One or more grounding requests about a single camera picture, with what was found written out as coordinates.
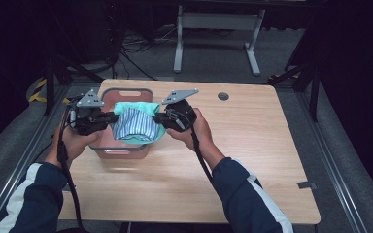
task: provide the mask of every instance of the hand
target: hand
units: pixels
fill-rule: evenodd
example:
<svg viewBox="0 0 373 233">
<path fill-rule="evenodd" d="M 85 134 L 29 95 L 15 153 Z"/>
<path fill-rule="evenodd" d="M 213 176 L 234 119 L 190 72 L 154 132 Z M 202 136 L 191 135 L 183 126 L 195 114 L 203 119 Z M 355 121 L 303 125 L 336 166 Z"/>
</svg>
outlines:
<svg viewBox="0 0 373 233">
<path fill-rule="evenodd" d="M 60 166 L 57 160 L 57 144 L 59 140 L 60 125 L 57 127 L 52 140 L 51 151 L 45 159 L 46 162 Z M 99 137 L 99 132 L 92 133 L 88 136 L 82 136 L 72 132 L 71 128 L 67 126 L 63 130 L 62 141 L 65 144 L 66 150 L 68 152 L 68 162 L 71 162 L 77 158 L 84 151 L 85 147 L 93 142 L 95 142 Z"/>
<path fill-rule="evenodd" d="M 225 158 L 223 153 L 214 144 L 210 126 L 207 120 L 202 116 L 201 111 L 193 109 L 196 113 L 196 121 L 193 124 L 196 137 L 199 141 L 199 150 L 201 150 L 202 157 L 207 161 L 211 170 Z M 189 129 L 185 132 L 178 132 L 174 129 L 167 129 L 166 132 L 174 139 L 183 141 L 186 146 L 195 151 L 192 139 L 192 130 Z"/>
<path fill-rule="evenodd" d="M 211 145 L 213 144 L 212 134 L 210 126 L 207 120 L 202 116 L 201 111 L 199 109 L 193 109 L 196 114 L 196 121 L 193 124 L 193 128 L 195 130 L 196 137 L 198 138 L 200 146 L 202 145 Z M 166 132 L 173 138 L 180 141 L 183 141 L 186 146 L 195 151 L 193 147 L 193 140 L 192 140 L 192 130 L 188 129 L 184 132 L 178 132 L 174 129 L 167 129 Z"/>
</svg>

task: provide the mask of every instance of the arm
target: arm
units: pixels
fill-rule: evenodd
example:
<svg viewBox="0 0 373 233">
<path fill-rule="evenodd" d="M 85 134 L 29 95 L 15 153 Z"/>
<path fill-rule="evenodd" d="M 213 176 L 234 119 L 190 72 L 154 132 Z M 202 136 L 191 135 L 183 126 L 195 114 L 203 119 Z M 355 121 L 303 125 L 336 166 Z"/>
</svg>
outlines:
<svg viewBox="0 0 373 233">
<path fill-rule="evenodd" d="M 62 188 L 67 180 L 57 161 L 57 128 L 50 153 L 42 164 L 32 164 L 24 181 L 9 199 L 7 215 L 0 221 L 2 232 L 56 232 L 57 219 L 62 208 Z M 69 160 L 78 157 L 85 147 L 97 139 L 97 134 L 75 135 L 69 127 L 63 132 Z"/>
<path fill-rule="evenodd" d="M 225 157 L 214 144 L 211 129 L 201 112 L 194 109 L 195 133 L 199 149 L 213 174 L 213 187 L 220 197 L 226 219 L 235 232 L 292 232 L 292 225 L 275 202 L 262 189 L 256 176 L 239 162 Z M 174 139 L 193 150 L 190 130 L 168 129 Z"/>
</svg>

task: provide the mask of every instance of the blue striped fabric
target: blue striped fabric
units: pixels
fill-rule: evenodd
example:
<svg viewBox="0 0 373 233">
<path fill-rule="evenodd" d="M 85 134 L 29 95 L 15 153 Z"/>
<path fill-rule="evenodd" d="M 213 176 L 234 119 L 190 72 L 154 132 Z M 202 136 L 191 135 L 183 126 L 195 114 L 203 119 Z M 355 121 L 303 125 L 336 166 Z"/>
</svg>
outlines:
<svg viewBox="0 0 373 233">
<path fill-rule="evenodd" d="M 119 121 L 113 125 L 113 135 L 116 140 L 136 138 L 142 141 L 154 141 L 159 131 L 159 124 L 146 113 L 128 108 Z"/>
</svg>

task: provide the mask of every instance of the sleeve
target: sleeve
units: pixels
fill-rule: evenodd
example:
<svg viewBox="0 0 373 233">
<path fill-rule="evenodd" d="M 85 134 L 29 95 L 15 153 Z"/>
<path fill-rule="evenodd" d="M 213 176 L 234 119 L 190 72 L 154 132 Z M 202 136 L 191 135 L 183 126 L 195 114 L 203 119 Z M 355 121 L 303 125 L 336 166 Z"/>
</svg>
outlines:
<svg viewBox="0 0 373 233">
<path fill-rule="evenodd" d="M 288 218 L 262 189 L 256 176 L 238 161 L 227 157 L 217 164 L 213 186 L 234 232 L 293 232 Z"/>
<path fill-rule="evenodd" d="M 56 232 L 66 185 L 62 171 L 49 163 L 32 164 L 6 207 L 0 233 Z"/>
</svg>

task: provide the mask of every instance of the table surface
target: table surface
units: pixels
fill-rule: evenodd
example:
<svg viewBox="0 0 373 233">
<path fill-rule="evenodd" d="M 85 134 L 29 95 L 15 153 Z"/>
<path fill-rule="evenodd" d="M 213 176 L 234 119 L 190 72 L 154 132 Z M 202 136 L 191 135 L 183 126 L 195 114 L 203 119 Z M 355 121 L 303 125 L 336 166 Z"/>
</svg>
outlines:
<svg viewBox="0 0 373 233">
<path fill-rule="evenodd" d="M 187 98 L 208 120 L 215 143 L 259 178 L 295 224 L 317 224 L 320 214 L 275 89 L 267 85 L 106 80 L 110 87 L 148 88 L 154 102 L 174 89 L 198 88 Z M 218 94 L 229 99 L 222 101 Z M 71 166 L 83 219 L 226 222 L 221 201 L 193 151 L 165 134 L 143 159 L 101 159 L 86 148 Z M 74 219 L 70 193 L 60 219 Z"/>
</svg>

